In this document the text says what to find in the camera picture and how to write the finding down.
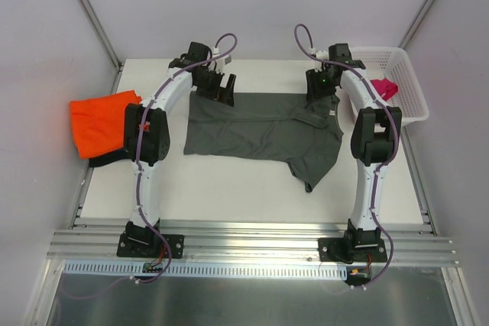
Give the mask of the aluminium frame post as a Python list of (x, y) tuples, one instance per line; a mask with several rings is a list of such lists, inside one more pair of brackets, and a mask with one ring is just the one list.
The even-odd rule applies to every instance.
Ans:
[(415, 13), (413, 20), (410, 22), (410, 25), (408, 26), (400, 42), (398, 43), (399, 48), (405, 50), (412, 43), (417, 32), (422, 27), (424, 21), (427, 19), (436, 1), (437, 0), (423, 0), (419, 9)]
[(107, 33), (105, 32), (102, 22), (99, 20), (96, 10), (94, 9), (90, 0), (77, 0), (79, 6), (82, 9), (83, 14), (86, 16), (89, 25), (93, 29), (99, 43), (105, 55), (108, 57), (110, 64), (115, 70), (119, 71), (122, 67), (122, 61), (115, 52), (115, 48), (112, 42), (109, 40)]

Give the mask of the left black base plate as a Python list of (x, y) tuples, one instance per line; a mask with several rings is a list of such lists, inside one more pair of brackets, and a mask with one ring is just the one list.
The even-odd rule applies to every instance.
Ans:
[[(183, 257), (185, 236), (182, 234), (164, 234), (163, 237), (170, 248), (164, 251), (164, 258), (169, 257), (170, 251), (172, 258), (181, 259)], [(158, 258), (163, 245), (163, 241), (156, 234), (150, 235), (150, 242), (147, 244), (133, 240), (126, 233), (123, 233), (119, 238), (116, 256), (123, 258)]]

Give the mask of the left aluminium frame post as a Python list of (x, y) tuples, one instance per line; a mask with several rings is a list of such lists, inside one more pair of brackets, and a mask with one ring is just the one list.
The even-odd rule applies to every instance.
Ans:
[(112, 42), (109, 40), (107, 33), (105, 32), (102, 22), (99, 20), (96, 10), (94, 9), (90, 0), (77, 0), (79, 6), (82, 9), (83, 14), (86, 16), (89, 25), (93, 29), (99, 43), (105, 55), (108, 57), (110, 64), (115, 70), (119, 71), (122, 67), (122, 61), (115, 52), (115, 48)]

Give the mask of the magenta t shirt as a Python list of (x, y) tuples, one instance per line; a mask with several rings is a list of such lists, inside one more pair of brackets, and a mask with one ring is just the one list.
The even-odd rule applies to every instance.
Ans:
[(388, 101), (399, 91), (398, 85), (387, 78), (372, 79), (371, 84), (384, 101)]

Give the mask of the aluminium mounting rail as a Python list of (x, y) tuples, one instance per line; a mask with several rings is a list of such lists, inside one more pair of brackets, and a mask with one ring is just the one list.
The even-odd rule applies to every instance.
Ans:
[[(125, 221), (78, 218), (70, 229), (57, 229), (49, 258), (113, 260)], [(318, 239), (340, 237), (343, 224), (247, 223), (163, 220), (165, 234), (182, 234), (183, 258), (196, 262), (307, 264), (319, 261)], [(461, 256), (450, 237), (428, 224), (395, 224), (393, 266), (459, 267)]]

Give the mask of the orange folded t shirt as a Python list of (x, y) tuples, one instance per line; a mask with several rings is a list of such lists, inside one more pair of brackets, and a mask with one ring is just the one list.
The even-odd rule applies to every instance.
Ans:
[(87, 160), (123, 148), (125, 109), (141, 101), (134, 90), (71, 101), (70, 122), (79, 157)]

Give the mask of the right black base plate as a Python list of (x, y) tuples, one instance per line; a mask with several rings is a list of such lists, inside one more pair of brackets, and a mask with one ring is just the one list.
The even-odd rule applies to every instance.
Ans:
[(318, 252), (322, 262), (387, 262), (387, 251), (382, 239), (374, 246), (352, 247), (343, 237), (322, 237), (318, 239)]

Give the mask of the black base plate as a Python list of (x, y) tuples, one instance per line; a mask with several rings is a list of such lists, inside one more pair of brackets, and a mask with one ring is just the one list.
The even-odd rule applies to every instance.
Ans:
[(382, 239), (374, 246), (352, 247), (343, 237), (322, 237), (318, 239), (318, 252), (322, 262), (387, 262), (387, 251)]
[[(169, 257), (170, 251), (172, 258), (181, 259), (183, 257), (185, 236), (182, 234), (164, 234), (163, 237), (170, 248), (164, 251), (164, 258)], [(150, 242), (147, 244), (133, 240), (126, 233), (123, 233), (119, 238), (116, 256), (123, 258), (158, 258), (163, 245), (163, 241), (156, 234), (150, 235)]]

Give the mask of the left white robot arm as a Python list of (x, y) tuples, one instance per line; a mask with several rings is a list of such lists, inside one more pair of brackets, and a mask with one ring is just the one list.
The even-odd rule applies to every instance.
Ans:
[(125, 235), (144, 256), (154, 255), (164, 241), (158, 229), (157, 174), (170, 150), (169, 113), (191, 90), (210, 101), (234, 105), (236, 75), (228, 77), (226, 86), (221, 83), (224, 67), (231, 61), (231, 53), (237, 46), (237, 38), (232, 33), (223, 37), (234, 40), (224, 52), (219, 50), (218, 44), (208, 47), (192, 42), (184, 54), (170, 62), (164, 81), (155, 92), (142, 102), (125, 108), (123, 142), (134, 172), (133, 212), (126, 224)]

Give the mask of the black folded t shirt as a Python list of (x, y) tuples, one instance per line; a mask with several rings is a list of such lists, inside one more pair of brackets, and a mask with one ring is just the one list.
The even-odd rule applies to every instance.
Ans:
[(104, 153), (103, 155), (89, 158), (89, 168), (97, 168), (107, 166), (121, 160), (128, 160), (129, 154), (126, 149), (121, 148), (112, 152)]

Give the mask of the grey t shirt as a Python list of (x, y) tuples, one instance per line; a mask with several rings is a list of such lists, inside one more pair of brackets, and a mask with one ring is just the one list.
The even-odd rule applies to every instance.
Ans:
[(230, 107), (192, 93), (184, 153), (286, 163), (311, 192), (338, 159), (339, 103), (337, 95), (237, 93)]

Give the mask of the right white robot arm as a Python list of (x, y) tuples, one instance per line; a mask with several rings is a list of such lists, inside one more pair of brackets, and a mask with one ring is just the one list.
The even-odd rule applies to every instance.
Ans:
[(377, 207), (389, 165), (399, 148), (402, 111), (384, 101), (363, 62), (352, 59), (347, 44), (332, 45), (328, 52), (310, 47), (306, 55), (316, 62), (316, 72), (326, 73), (316, 81), (344, 89), (357, 110), (350, 143), (358, 168), (355, 205), (338, 244), (345, 257), (357, 261), (381, 245)]

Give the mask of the right aluminium frame post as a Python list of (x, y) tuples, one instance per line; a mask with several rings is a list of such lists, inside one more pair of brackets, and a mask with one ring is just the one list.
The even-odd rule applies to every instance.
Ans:
[(437, 0), (423, 0), (419, 9), (415, 13), (413, 20), (410, 22), (410, 25), (408, 26), (400, 42), (398, 43), (399, 48), (405, 50), (412, 43), (417, 32), (422, 27), (424, 21), (427, 19), (436, 1)]

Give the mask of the white plastic basket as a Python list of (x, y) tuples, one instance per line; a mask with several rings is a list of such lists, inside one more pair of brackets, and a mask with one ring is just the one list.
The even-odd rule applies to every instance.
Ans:
[(387, 103), (401, 109), (403, 126), (429, 117), (423, 91), (405, 50), (399, 47), (352, 47), (351, 54), (354, 60), (364, 63), (370, 80), (386, 79), (397, 86)]

